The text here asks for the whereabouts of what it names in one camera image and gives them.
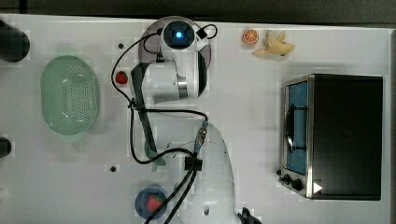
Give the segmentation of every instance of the black cylinder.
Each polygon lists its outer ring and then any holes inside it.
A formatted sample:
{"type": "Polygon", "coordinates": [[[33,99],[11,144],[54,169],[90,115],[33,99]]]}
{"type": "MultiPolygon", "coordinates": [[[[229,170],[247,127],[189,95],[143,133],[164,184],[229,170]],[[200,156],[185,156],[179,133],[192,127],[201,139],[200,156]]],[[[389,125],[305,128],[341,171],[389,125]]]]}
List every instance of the black cylinder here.
{"type": "Polygon", "coordinates": [[[0,158],[9,155],[11,149],[12,149],[11,142],[4,137],[0,137],[0,158]]]}
{"type": "Polygon", "coordinates": [[[30,49],[27,35],[0,21],[0,59],[15,63],[26,57],[30,49]]]}

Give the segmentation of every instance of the screw hole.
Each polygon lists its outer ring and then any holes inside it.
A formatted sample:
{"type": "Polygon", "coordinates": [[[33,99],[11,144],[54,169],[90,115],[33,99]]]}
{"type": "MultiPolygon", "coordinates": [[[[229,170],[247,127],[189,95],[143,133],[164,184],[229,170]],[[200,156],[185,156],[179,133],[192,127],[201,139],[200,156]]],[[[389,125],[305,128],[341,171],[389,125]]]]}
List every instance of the screw hole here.
{"type": "Polygon", "coordinates": [[[204,215],[206,217],[209,216],[209,205],[208,204],[205,204],[205,206],[204,206],[204,215]]]}

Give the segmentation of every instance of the red object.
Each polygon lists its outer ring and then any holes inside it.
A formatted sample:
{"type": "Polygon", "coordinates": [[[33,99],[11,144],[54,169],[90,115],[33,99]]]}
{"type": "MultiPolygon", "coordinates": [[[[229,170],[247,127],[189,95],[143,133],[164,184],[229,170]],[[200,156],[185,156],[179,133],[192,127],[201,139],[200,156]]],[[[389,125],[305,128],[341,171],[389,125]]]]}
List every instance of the red object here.
{"type": "Polygon", "coordinates": [[[154,212],[158,207],[163,204],[163,199],[153,194],[148,197],[147,208],[150,212],[154,212]]]}
{"type": "Polygon", "coordinates": [[[126,74],[122,71],[119,71],[116,74],[116,82],[119,84],[126,84],[128,82],[128,77],[126,76],[126,74]]]}

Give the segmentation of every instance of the cable connector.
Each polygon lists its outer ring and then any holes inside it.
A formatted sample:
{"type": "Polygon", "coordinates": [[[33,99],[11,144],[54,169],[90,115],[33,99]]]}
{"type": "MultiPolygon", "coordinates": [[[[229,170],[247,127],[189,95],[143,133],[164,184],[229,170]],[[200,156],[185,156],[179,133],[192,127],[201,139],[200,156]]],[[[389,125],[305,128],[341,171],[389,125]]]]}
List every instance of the cable connector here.
{"type": "Polygon", "coordinates": [[[197,154],[199,153],[202,145],[204,144],[206,134],[207,134],[207,125],[208,125],[208,122],[204,121],[202,123],[201,128],[198,130],[197,136],[195,137],[194,152],[197,154]]]}

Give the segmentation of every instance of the oven knob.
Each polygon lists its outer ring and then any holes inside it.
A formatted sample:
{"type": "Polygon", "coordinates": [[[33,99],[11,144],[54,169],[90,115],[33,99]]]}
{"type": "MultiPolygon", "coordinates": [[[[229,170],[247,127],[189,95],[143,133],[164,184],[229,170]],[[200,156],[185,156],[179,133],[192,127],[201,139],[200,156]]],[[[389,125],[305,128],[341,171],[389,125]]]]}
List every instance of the oven knob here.
{"type": "Polygon", "coordinates": [[[295,179],[295,180],[291,180],[291,187],[296,189],[297,191],[300,191],[303,189],[303,183],[301,182],[301,180],[299,178],[295,179]]]}
{"type": "Polygon", "coordinates": [[[284,175],[283,177],[279,178],[280,181],[283,181],[286,185],[290,184],[291,178],[289,175],[284,175]]]}

